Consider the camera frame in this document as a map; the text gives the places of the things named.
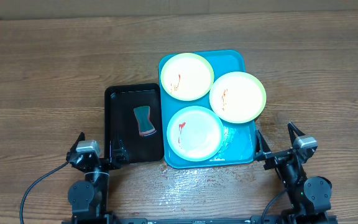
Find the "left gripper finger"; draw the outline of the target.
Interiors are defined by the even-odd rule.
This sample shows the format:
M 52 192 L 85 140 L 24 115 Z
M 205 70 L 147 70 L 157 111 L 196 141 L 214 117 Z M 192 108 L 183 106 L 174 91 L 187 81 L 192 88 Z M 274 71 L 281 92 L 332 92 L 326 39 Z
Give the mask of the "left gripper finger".
M 112 152 L 114 157 L 128 157 L 126 147 L 119 132 L 115 134 L 113 139 Z
M 84 141 L 85 140 L 85 134 L 84 132 L 81 132 L 77 138 L 77 140 L 75 141 L 75 143 L 72 145 L 72 147 L 70 148 L 70 152 L 71 153 L 74 153 L 76 152 L 76 148 L 77 148 L 77 145 L 80 141 Z

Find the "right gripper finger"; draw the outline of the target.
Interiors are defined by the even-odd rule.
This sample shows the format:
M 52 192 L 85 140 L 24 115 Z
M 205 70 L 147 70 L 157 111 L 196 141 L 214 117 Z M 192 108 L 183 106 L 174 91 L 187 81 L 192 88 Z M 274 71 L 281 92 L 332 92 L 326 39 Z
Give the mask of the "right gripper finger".
M 269 145 L 265 141 L 262 133 L 256 129 L 255 130 L 255 155 L 256 156 L 265 156 L 271 153 Z
M 294 143 L 295 142 L 295 139 L 297 137 L 300 137 L 300 136 L 304 136 L 305 133 L 303 133 L 302 131 L 300 131 L 292 122 L 289 122 L 287 124 L 287 128 L 288 128 L 288 133 L 289 133 L 289 136 L 290 136 L 290 141 L 291 143 Z

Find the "light blue plate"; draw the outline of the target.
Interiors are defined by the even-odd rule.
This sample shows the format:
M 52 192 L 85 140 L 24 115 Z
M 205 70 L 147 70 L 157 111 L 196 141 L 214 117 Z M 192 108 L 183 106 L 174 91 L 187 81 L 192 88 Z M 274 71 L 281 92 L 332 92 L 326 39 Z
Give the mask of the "light blue plate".
M 180 158 L 199 162 L 213 157 L 221 148 L 224 128 L 210 109 L 188 106 L 177 111 L 167 126 L 167 141 Z

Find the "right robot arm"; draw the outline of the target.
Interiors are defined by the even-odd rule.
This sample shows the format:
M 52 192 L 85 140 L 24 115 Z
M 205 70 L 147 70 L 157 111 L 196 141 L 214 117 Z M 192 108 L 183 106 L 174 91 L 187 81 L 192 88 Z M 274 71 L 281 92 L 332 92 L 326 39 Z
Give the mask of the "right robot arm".
M 277 194 L 264 208 L 260 216 L 250 217 L 251 223 L 337 223 L 335 216 L 327 215 L 331 209 L 332 183 L 325 177 L 308 178 L 303 164 L 310 159 L 318 147 L 317 140 L 300 131 L 292 122 L 287 124 L 291 146 L 289 149 L 272 152 L 262 133 L 256 130 L 255 161 L 264 162 L 264 169 L 273 169 L 284 190 Z M 291 208 L 279 215 L 267 216 L 269 208 L 281 196 L 288 195 Z

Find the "teal and orange sponge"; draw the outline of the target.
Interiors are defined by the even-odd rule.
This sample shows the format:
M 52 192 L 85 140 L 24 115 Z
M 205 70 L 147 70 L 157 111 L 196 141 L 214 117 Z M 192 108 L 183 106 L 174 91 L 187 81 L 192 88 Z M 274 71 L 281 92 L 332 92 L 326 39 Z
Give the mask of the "teal and orange sponge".
M 134 108 L 134 115 L 137 120 L 140 136 L 149 136 L 156 132 L 150 121 L 150 106 L 140 106 Z

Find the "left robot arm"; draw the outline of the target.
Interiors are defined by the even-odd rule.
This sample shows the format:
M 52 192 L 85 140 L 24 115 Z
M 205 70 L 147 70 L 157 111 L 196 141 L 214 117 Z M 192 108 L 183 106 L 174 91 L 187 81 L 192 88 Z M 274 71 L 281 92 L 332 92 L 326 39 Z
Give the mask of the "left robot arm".
M 67 162 L 85 174 L 84 180 L 75 182 L 68 190 L 72 207 L 70 223 L 120 223 L 114 212 L 108 210 L 109 171 L 120 169 L 128 161 L 122 144 L 106 157 L 101 154 L 95 140 L 86 140 L 80 133 L 67 152 Z

